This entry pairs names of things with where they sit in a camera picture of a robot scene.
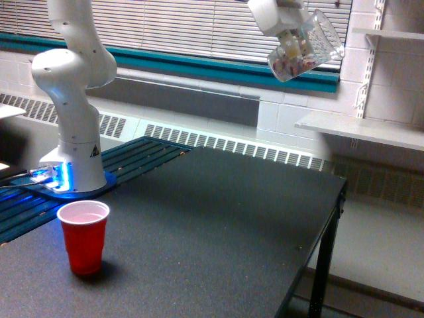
teal window trim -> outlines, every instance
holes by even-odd
[[[52,48],[65,48],[66,43],[37,36],[23,36],[0,32],[0,50],[18,50],[39,53]],[[127,67],[137,67],[152,72],[168,72],[237,82],[246,86],[261,86],[272,88],[305,89],[335,93],[339,82],[339,74],[332,72],[309,71],[286,83],[278,81],[268,66],[184,56],[132,48],[106,46],[114,55],[118,64]]]

dark tabletop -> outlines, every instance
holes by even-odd
[[[58,220],[0,248],[2,317],[273,317],[344,179],[196,148],[99,198],[103,271],[68,268]]]

red solo cup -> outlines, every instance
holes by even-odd
[[[89,275],[100,270],[108,215],[109,207],[98,201],[72,202],[59,209],[57,216],[75,274]]]

white robotic arm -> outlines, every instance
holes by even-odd
[[[116,61],[96,33],[91,0],[48,0],[48,16],[68,49],[40,53],[32,63],[32,76],[52,98],[59,123],[58,147],[40,160],[59,167],[57,178],[45,186],[56,193],[93,191],[106,179],[99,112],[88,103],[85,89],[113,81]]]
[[[250,0],[248,6],[266,36],[280,46],[268,57],[274,75],[290,80],[323,62],[343,56],[343,46],[320,11],[310,15],[301,0]],[[89,192],[106,184],[100,156],[99,113],[85,90],[116,76],[115,59],[96,33],[91,0],[48,0],[48,16],[68,49],[38,54],[32,63],[35,82],[52,98],[59,122],[59,145],[41,159],[57,168],[44,184],[56,193]],[[42,181],[46,176],[35,176]]]

window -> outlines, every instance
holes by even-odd
[[[243,0],[93,0],[102,42],[140,48],[265,63],[278,42],[265,37]],[[352,0],[304,1],[322,10],[345,41]],[[61,38],[48,21],[46,0],[3,0],[0,32]],[[324,67],[338,70],[340,61]]]

